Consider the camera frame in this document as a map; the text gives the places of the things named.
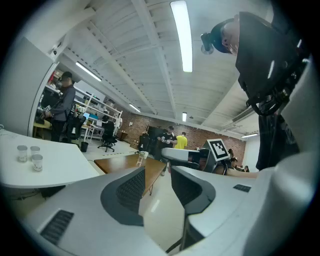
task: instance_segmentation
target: white curved desk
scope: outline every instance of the white curved desk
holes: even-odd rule
[[[28,147],[27,162],[18,162],[18,145]],[[33,169],[31,146],[40,147],[43,170]],[[48,188],[67,185],[99,174],[74,144],[47,141],[0,130],[0,181],[18,189]]]

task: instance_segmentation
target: white wall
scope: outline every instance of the white wall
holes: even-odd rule
[[[245,144],[245,151],[242,165],[248,166],[251,173],[258,172],[256,164],[259,156],[260,136],[248,138]]]
[[[52,60],[25,37],[14,46],[0,81],[0,124],[5,129],[28,135],[37,92],[52,64]]]
[[[47,53],[81,18],[72,19],[90,0],[47,1],[27,22],[23,35],[43,53]]]

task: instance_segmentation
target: brick wall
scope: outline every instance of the brick wall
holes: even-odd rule
[[[206,140],[209,139],[222,139],[227,149],[233,150],[234,156],[238,159],[237,165],[242,165],[246,148],[245,141],[217,134],[211,131],[190,127],[187,125],[177,125],[173,122],[134,114],[128,112],[118,105],[116,106],[116,108],[122,111],[122,127],[120,130],[128,133],[125,140],[129,142],[131,144],[131,147],[133,148],[137,148],[137,144],[135,143],[135,141],[139,141],[139,136],[146,130],[148,125],[153,127],[160,127],[163,129],[168,129],[169,126],[173,126],[174,135],[178,136],[181,135],[182,132],[186,133],[186,138],[188,139],[188,145],[186,149],[195,150],[197,147],[201,148]]]

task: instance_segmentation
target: trash bin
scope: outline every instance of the trash bin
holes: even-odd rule
[[[81,148],[80,148],[81,152],[87,152],[88,145],[89,145],[88,142],[84,142],[84,141],[81,142]]]

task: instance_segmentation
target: ceiling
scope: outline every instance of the ceiling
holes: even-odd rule
[[[87,7],[96,14],[77,27],[63,53],[101,77],[103,84],[142,114],[180,122],[182,112],[187,112],[188,123],[224,130],[246,109],[247,97],[237,82],[236,57],[217,50],[204,55],[200,35],[240,11],[265,18],[268,2],[186,0],[192,37],[191,73],[182,70],[170,2],[92,0]],[[257,118],[249,121],[254,125],[242,125],[234,128],[235,132],[257,131]]]

